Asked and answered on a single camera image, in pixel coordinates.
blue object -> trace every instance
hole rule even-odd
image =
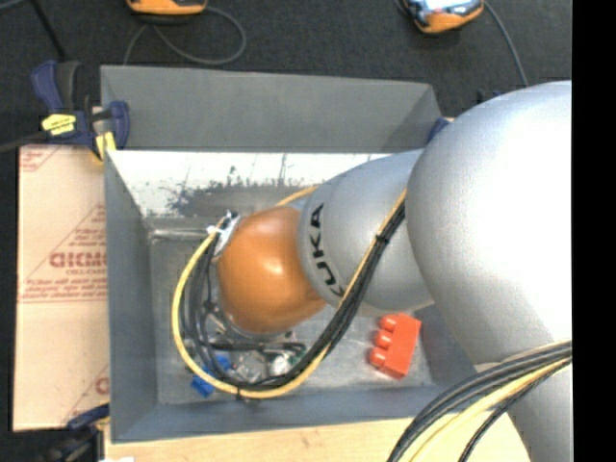
[[[221,356],[217,354],[216,358],[218,359],[218,363],[223,367],[225,371],[231,368],[231,362],[226,356]],[[206,365],[203,365],[201,369],[207,374],[215,376]],[[193,387],[204,398],[208,397],[215,390],[215,388],[211,384],[209,384],[207,381],[205,381],[200,376],[197,376],[196,374],[192,376],[191,387]]]
[[[109,107],[100,114],[88,118],[86,112],[75,110],[72,99],[73,80],[79,66],[77,62],[63,62],[58,64],[49,60],[34,69],[30,76],[32,87],[37,98],[47,107],[49,114],[65,113],[75,116],[76,121],[70,131],[60,135],[45,132],[50,143],[81,144],[91,149],[98,157],[96,138],[98,134],[90,125],[97,119],[111,119],[114,123],[115,147],[121,149],[128,141],[130,122],[128,105],[124,101],[112,101]]]
[[[434,139],[434,136],[438,134],[441,130],[443,130],[446,126],[448,126],[450,123],[451,121],[449,119],[442,116],[439,117],[432,126],[432,129],[427,136],[427,141],[430,142],[432,139]]]
[[[90,426],[103,418],[109,416],[109,403],[99,405],[93,409],[86,411],[79,416],[70,420],[66,427],[70,431],[79,431],[80,429]]]

red block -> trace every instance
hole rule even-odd
[[[403,313],[385,315],[378,321],[369,361],[381,372],[400,380],[408,374],[422,323]]]

black floor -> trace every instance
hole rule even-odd
[[[30,89],[32,69],[58,54],[28,2],[0,0],[0,143],[38,130],[44,109]],[[84,65],[79,96],[99,96],[98,67],[120,64],[141,22],[123,0],[39,0],[69,58]],[[511,41],[530,85],[572,78],[573,0],[487,0]],[[489,13],[460,31],[427,37],[393,0],[210,0],[233,15],[247,47],[226,70],[400,79],[426,82],[445,116],[458,116],[480,94],[520,88],[524,81],[497,20]],[[195,56],[232,54],[238,33],[206,13],[167,28],[169,39]],[[174,54],[149,29],[131,64],[203,66]],[[61,433],[10,433],[16,245],[15,153],[0,154],[0,459],[29,460]]]

gray box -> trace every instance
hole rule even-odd
[[[248,403],[225,394],[202,399],[169,332],[170,295],[207,224],[224,209],[250,213],[322,182],[330,176],[326,156],[342,156],[327,159],[345,170],[345,162],[425,146],[439,118],[430,86],[132,66],[104,66],[101,78],[103,102],[126,100],[132,121],[128,148],[105,162],[115,442],[405,418],[473,371],[429,307],[416,315],[422,337],[400,382],[366,364],[374,325],[357,318],[291,394]],[[151,148],[162,150],[144,150]],[[275,174],[230,176],[233,155],[255,153],[278,156],[265,162]],[[177,162],[183,155],[191,160]],[[310,159],[293,158],[301,155]],[[216,159],[218,174],[199,172]],[[311,160],[314,172],[296,171]],[[327,313],[302,326],[318,330]]]

yellow cable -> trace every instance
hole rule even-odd
[[[298,200],[302,196],[309,195],[314,190],[316,190],[318,187],[319,187],[318,185],[315,185],[314,187],[308,187],[306,189],[300,190],[299,192],[292,193],[288,197],[283,198],[282,200],[280,200],[276,205],[277,206],[279,206],[279,205],[287,205],[287,204],[293,202],[294,200]]]
[[[391,219],[393,213],[400,206],[400,204],[404,203],[405,196],[406,196],[406,191],[403,191],[398,197],[396,205],[391,210],[389,216],[381,224],[381,227],[379,228],[377,235],[380,236],[382,230],[384,229],[387,222],[389,222],[389,220]],[[329,346],[324,347],[323,350],[319,354],[317,354],[317,356],[315,356],[315,358],[306,367],[306,369],[303,372],[301,372],[296,378],[291,380],[289,383],[287,383],[286,385],[272,387],[271,389],[262,390],[262,391],[251,391],[251,390],[243,389],[240,387],[236,387],[235,385],[226,383],[216,378],[215,376],[207,374],[193,360],[193,358],[189,355],[188,351],[186,350],[184,346],[184,341],[182,340],[182,335],[180,332],[180,303],[182,301],[182,295],[184,294],[184,289],[189,280],[189,277],[191,276],[191,273],[193,272],[194,267],[196,266],[201,256],[205,253],[205,251],[208,249],[208,247],[214,240],[216,236],[216,230],[220,229],[223,223],[224,223],[224,218],[222,218],[218,222],[215,231],[213,231],[210,234],[210,236],[208,236],[199,245],[197,250],[192,255],[191,259],[188,261],[188,263],[184,267],[184,270],[182,270],[182,273],[180,274],[180,278],[178,279],[177,285],[175,287],[175,292],[173,294],[173,300],[171,302],[171,333],[173,335],[173,341],[175,343],[175,346],[178,352],[180,353],[180,356],[182,357],[184,362],[187,364],[187,366],[192,370],[192,372],[196,374],[197,376],[199,376],[204,381],[208,382],[210,385],[212,385],[216,389],[219,389],[228,394],[237,395],[243,398],[275,398],[275,397],[285,395],[289,393],[290,391],[294,390],[295,388],[297,388],[299,385],[301,385],[306,380],[306,378],[308,378],[313,373],[313,371],[317,368],[317,366],[321,363],[322,359],[325,357],[325,354],[327,354],[327,351],[329,350]],[[372,243],[369,249],[364,254],[364,257],[362,258],[361,263],[359,264],[359,266],[357,267],[357,270],[353,274],[353,277],[351,278],[349,285],[346,287],[345,294],[343,295],[339,303],[339,307],[347,299],[348,294],[350,293],[350,290],[352,289],[363,267],[365,266],[366,261],[368,260],[368,256],[372,248],[376,244],[376,241],[377,241],[377,238],[374,238],[372,240]]]
[[[420,462],[424,460],[427,454],[437,445],[437,443],[448,434],[453,433],[454,431],[460,429],[463,424],[468,421],[473,420],[480,414],[484,413],[486,410],[494,407],[499,402],[511,398],[516,395],[518,392],[524,389],[527,385],[531,384],[533,381],[537,380],[543,374],[548,372],[553,372],[562,367],[564,363],[566,363],[568,359],[561,359],[554,363],[551,363],[539,370],[528,373],[525,376],[522,376],[516,380],[512,380],[507,383],[503,387],[499,388],[497,391],[481,398],[473,405],[467,407],[462,413],[458,414],[454,418],[447,420],[445,423],[441,423],[441,425],[432,430],[432,433],[429,434],[422,443],[417,445],[414,450],[414,453],[409,457],[409,462]]]

